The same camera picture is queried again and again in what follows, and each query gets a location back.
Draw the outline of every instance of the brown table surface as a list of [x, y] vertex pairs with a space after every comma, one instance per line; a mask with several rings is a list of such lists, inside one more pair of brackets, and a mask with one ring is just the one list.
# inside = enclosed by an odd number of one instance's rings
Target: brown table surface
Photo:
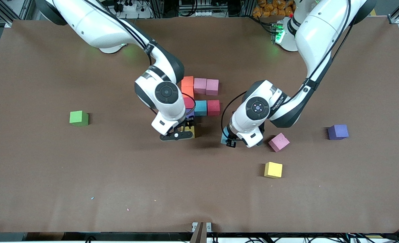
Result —
[[[306, 76], [298, 53], [249, 19], [174, 18], [136, 24], [184, 63], [219, 79], [223, 106], [268, 79], [292, 95]], [[137, 46], [103, 54], [69, 26], [15, 21], [0, 40], [0, 231], [190, 230], [392, 232], [399, 228], [399, 29], [356, 25], [281, 152], [220, 144], [220, 117], [198, 138], [161, 142], [133, 92], [148, 67]], [[233, 111], [240, 101], [230, 107]], [[87, 127], [69, 112], [92, 113]], [[347, 124], [349, 139], [325, 128]], [[283, 177], [263, 176], [282, 163]]]

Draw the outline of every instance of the stack of cubes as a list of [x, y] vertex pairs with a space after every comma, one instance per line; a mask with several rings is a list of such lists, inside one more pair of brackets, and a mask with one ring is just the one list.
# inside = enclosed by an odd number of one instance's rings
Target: stack of cubes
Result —
[[[186, 107], [186, 118], [194, 117], [194, 112], [191, 112], [191, 110], [195, 106], [195, 95], [193, 93], [193, 76], [184, 77], [181, 80], [181, 92], [184, 93], [183, 100], [184, 106]], [[191, 126], [190, 128], [181, 127], [181, 129], [184, 129], [184, 131], [191, 131], [193, 133], [192, 138], [195, 138], [195, 126]]]
[[[186, 107], [186, 118], [195, 116], [217, 116], [221, 113], [219, 100], [195, 100], [195, 94], [218, 95], [219, 80], [194, 78], [186, 76], [181, 80], [181, 92], [183, 93], [184, 106]], [[186, 131], [195, 134], [194, 127], [186, 128]]]

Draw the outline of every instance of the pink cube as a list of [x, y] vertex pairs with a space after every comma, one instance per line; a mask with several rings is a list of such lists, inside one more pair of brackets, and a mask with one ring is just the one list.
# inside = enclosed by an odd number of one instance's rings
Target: pink cube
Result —
[[195, 103], [190, 97], [184, 97], [183, 99], [184, 99], [184, 106], [186, 107], [186, 109], [192, 109], [193, 106], [195, 106]]
[[207, 90], [205, 91], [206, 95], [216, 96], [218, 95], [218, 89], [219, 89], [219, 80], [207, 79]]
[[279, 152], [281, 149], [289, 144], [289, 141], [282, 133], [279, 133], [276, 137], [272, 138], [272, 140], [269, 141], [269, 144], [270, 146], [272, 146], [275, 152]]
[[193, 82], [193, 92], [195, 94], [206, 94], [207, 90], [207, 79], [206, 78], [195, 78]]
[[221, 104], [218, 100], [207, 100], [207, 115], [220, 115]]

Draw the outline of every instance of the red cube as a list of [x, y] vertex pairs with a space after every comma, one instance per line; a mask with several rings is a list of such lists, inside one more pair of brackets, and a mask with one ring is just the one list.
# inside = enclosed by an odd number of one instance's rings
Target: red cube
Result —
[[207, 115], [220, 115], [221, 103], [219, 100], [207, 100]]
[[185, 97], [184, 99], [184, 106], [186, 107], [186, 109], [192, 109], [193, 106], [195, 106], [195, 102], [193, 102], [193, 100], [189, 97]]

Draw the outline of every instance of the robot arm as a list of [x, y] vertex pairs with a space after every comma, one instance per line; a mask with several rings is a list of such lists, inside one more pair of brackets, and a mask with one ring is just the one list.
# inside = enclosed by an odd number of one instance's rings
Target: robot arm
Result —
[[176, 83], [184, 76], [184, 66], [148, 34], [128, 21], [114, 17], [97, 0], [36, 0], [36, 5], [52, 22], [71, 28], [90, 46], [114, 53], [127, 44], [141, 47], [156, 62], [134, 84], [141, 101], [157, 109], [152, 126], [162, 135], [185, 118], [185, 106]]
[[351, 11], [348, 13], [347, 0], [323, 0], [310, 12], [295, 37], [298, 51], [307, 67], [307, 76], [300, 89], [293, 97], [289, 97], [267, 80], [255, 82], [231, 117], [227, 145], [232, 145], [230, 140], [237, 137], [247, 147], [260, 143], [263, 135], [258, 126], [267, 118], [278, 128], [289, 128], [298, 120], [331, 65], [330, 48], [341, 30], [351, 23], [367, 1], [351, 0]]

